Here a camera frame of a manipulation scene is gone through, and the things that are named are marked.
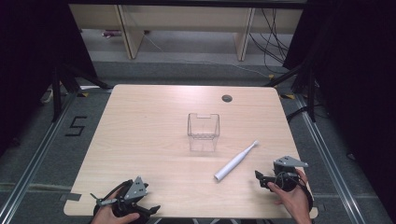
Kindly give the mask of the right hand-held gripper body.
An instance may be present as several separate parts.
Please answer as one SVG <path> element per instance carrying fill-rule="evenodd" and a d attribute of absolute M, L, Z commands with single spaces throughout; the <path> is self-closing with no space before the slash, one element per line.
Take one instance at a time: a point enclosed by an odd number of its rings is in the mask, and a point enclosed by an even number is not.
<path fill-rule="evenodd" d="M 296 188 L 300 179 L 296 168 L 307 167 L 308 163 L 291 156 L 284 156 L 275 160 L 273 165 L 275 176 L 271 178 L 271 182 L 277 184 L 284 191 L 292 191 Z"/>

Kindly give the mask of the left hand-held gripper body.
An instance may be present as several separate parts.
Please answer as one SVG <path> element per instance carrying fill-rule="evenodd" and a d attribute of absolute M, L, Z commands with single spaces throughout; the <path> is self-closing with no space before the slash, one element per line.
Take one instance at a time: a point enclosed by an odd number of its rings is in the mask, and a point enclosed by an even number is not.
<path fill-rule="evenodd" d="M 138 205 L 138 202 L 148 194 L 148 186 L 140 176 L 135 180 L 123 181 L 104 198 L 93 196 L 96 202 L 93 213 L 96 214 L 101 207 L 110 205 L 115 217 L 125 217 L 137 213 L 141 218 L 150 218 L 153 208 L 147 209 Z"/>

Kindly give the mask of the white electric toothbrush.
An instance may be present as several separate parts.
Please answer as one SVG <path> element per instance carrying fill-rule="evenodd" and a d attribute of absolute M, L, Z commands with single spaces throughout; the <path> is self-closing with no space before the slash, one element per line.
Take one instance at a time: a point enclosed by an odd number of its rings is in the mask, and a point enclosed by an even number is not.
<path fill-rule="evenodd" d="M 239 154 L 234 156 L 228 163 L 221 167 L 215 174 L 214 177 L 217 181 L 221 181 L 226 175 L 228 175 L 249 153 L 251 149 L 259 144 L 258 140 L 255 140 L 250 146 L 241 151 Z"/>

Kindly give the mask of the clear plastic container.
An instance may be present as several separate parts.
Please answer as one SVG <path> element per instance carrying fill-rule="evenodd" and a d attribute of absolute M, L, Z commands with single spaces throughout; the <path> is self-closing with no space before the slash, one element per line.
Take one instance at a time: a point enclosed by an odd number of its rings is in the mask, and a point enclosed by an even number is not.
<path fill-rule="evenodd" d="M 214 152 L 219 139 L 219 114 L 190 113 L 187 135 L 190 151 Z"/>

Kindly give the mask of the person's right hand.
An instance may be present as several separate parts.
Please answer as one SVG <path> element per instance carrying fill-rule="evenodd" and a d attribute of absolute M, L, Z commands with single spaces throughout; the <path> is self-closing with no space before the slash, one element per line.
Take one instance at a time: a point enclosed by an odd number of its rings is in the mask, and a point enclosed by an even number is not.
<path fill-rule="evenodd" d="M 300 186 L 289 192 L 284 191 L 273 182 L 269 182 L 267 186 L 278 196 L 274 204 L 283 204 L 296 224 L 312 224 L 309 216 L 309 201 Z"/>

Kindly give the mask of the person's left hand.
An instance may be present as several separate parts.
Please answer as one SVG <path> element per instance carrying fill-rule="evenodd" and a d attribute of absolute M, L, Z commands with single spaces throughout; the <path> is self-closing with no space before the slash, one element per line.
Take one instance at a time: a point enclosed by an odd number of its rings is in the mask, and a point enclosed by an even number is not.
<path fill-rule="evenodd" d="M 124 217 L 116 217 L 110 205 L 100 207 L 93 216 L 91 224 L 130 224 L 140 218 L 138 213 L 132 213 Z"/>

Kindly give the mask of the black metal stand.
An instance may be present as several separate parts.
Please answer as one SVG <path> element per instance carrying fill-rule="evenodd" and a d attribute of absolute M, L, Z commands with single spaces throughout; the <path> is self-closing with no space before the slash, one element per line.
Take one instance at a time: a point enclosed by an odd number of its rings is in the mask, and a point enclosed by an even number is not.
<path fill-rule="evenodd" d="M 306 112 L 308 117 L 315 122 L 315 76 L 310 63 L 304 62 L 297 65 L 282 76 L 273 78 L 269 83 L 265 84 L 265 87 L 274 87 L 293 76 L 295 76 L 295 79 L 291 85 L 291 90 L 294 93 L 306 91 L 307 103 L 295 112 L 287 115 L 287 121 L 291 121 L 298 114 Z"/>
<path fill-rule="evenodd" d="M 53 93 L 53 118 L 56 121 L 62 114 L 61 86 L 68 92 L 77 93 L 81 90 L 77 77 L 82 77 L 103 90 L 112 90 L 113 87 L 101 81 L 95 72 L 86 73 L 68 63 L 58 63 L 52 72 L 51 87 Z"/>

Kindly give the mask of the black curtain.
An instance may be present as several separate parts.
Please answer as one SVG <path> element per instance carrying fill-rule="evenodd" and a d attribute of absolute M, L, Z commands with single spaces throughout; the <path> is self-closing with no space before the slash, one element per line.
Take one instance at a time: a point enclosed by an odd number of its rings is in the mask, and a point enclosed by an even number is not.
<path fill-rule="evenodd" d="M 328 110 L 396 223 L 396 0 L 307 0 L 284 66 L 300 64 L 337 11 L 314 68 Z"/>
<path fill-rule="evenodd" d="M 0 156 L 55 71 L 97 78 L 68 0 L 0 0 Z"/>

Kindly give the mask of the light wooden bench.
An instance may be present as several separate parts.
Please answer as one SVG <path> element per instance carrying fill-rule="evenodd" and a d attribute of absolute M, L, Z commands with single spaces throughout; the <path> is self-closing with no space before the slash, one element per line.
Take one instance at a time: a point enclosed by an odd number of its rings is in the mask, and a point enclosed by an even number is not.
<path fill-rule="evenodd" d="M 158 7 L 126 5 L 69 6 L 80 29 L 119 30 L 127 56 L 137 56 L 145 31 L 232 33 L 237 60 L 245 60 L 248 35 L 292 35 L 301 18 L 300 9 L 236 7 Z"/>

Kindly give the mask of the metal floor rail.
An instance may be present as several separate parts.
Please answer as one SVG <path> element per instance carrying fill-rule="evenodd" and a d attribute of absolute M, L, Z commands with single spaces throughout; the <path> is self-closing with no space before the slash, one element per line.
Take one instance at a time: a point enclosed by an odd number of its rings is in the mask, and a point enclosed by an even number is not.
<path fill-rule="evenodd" d="M 66 94 L 58 116 L 50 115 L 50 106 L 39 107 L 17 142 L 0 158 L 0 224 L 13 218 L 76 97 Z"/>
<path fill-rule="evenodd" d="M 345 179 L 343 178 L 338 166 L 336 165 L 332 154 L 325 143 L 325 140 L 318 129 L 318 125 L 312 120 L 312 116 L 308 114 L 308 104 L 304 100 L 301 94 L 296 95 L 296 103 L 303 112 L 304 122 L 310 132 L 315 145 L 318 149 L 318 153 L 322 158 L 324 165 L 329 173 L 329 176 L 334 184 L 337 194 L 346 209 L 346 213 L 352 224 L 366 224 L 361 209 L 355 200 L 351 190 L 347 186 Z"/>

